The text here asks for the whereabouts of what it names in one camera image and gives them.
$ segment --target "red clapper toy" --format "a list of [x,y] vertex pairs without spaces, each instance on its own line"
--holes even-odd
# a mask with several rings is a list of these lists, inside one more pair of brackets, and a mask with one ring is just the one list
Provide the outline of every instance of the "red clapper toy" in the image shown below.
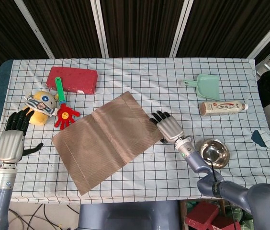
[[70,123],[74,122],[74,119],[72,118],[72,116],[73,115],[79,116],[80,113],[66,106],[66,100],[65,100],[64,91],[63,91],[63,84],[60,77],[55,78],[55,84],[56,84],[56,89],[58,92],[60,109],[57,112],[58,121],[54,124],[54,127],[58,127],[59,124],[62,123],[60,125],[60,130],[63,130],[64,128],[69,126],[69,122]]

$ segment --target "red sponge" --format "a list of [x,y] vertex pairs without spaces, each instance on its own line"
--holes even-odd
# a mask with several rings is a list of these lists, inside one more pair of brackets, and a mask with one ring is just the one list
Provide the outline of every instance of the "red sponge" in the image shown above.
[[68,67],[52,67],[46,82],[46,86],[51,90],[56,90],[54,79],[62,79],[63,88],[66,92],[77,92],[94,94],[98,74],[91,69],[77,69]]
[[219,208],[217,205],[200,202],[187,214],[185,223],[195,229],[206,230],[218,213]]
[[[241,230],[238,221],[235,222],[236,229]],[[208,230],[234,230],[234,223],[232,218],[217,216],[211,223]]]

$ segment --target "grid pattern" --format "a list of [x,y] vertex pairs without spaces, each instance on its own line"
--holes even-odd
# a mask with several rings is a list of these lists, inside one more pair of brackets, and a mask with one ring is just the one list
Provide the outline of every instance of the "grid pattern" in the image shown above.
[[[192,135],[195,147],[207,138],[223,141],[230,150],[229,164],[220,169],[225,180],[250,187],[270,184],[270,147],[251,140],[254,130],[270,133],[259,100],[253,60],[230,58],[89,58],[55,60],[15,60],[0,122],[0,135],[9,115],[24,106],[24,96],[49,91],[46,78],[51,67],[96,69],[94,95],[67,93],[67,104],[89,115],[98,107],[129,91],[147,114],[156,110],[172,114]],[[183,79],[193,80],[200,73],[220,76],[221,100],[240,100],[249,109],[235,115],[201,117],[196,89],[185,87]],[[80,196],[60,159],[51,138],[56,117],[44,126],[29,126],[25,148],[44,146],[38,153],[23,157],[13,201],[39,203],[105,203],[200,198],[196,183],[204,175],[192,172],[174,145],[158,142],[101,184]]]

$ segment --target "stainless steel bowl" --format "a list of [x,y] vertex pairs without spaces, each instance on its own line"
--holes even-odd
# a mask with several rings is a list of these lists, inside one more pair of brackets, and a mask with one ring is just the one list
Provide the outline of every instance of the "stainless steel bowl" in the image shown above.
[[205,140],[201,145],[200,154],[203,159],[212,161],[215,169],[225,167],[230,160],[230,152],[227,146],[217,139]]

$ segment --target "plush toy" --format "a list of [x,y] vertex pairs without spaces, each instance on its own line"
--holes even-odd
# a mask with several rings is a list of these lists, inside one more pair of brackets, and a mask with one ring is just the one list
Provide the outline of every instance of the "plush toy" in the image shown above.
[[26,106],[23,109],[29,107],[30,111],[35,111],[30,119],[31,124],[43,126],[47,122],[48,117],[57,115],[56,100],[58,99],[58,94],[53,96],[48,92],[38,91],[34,95],[27,94],[24,98],[26,99]]

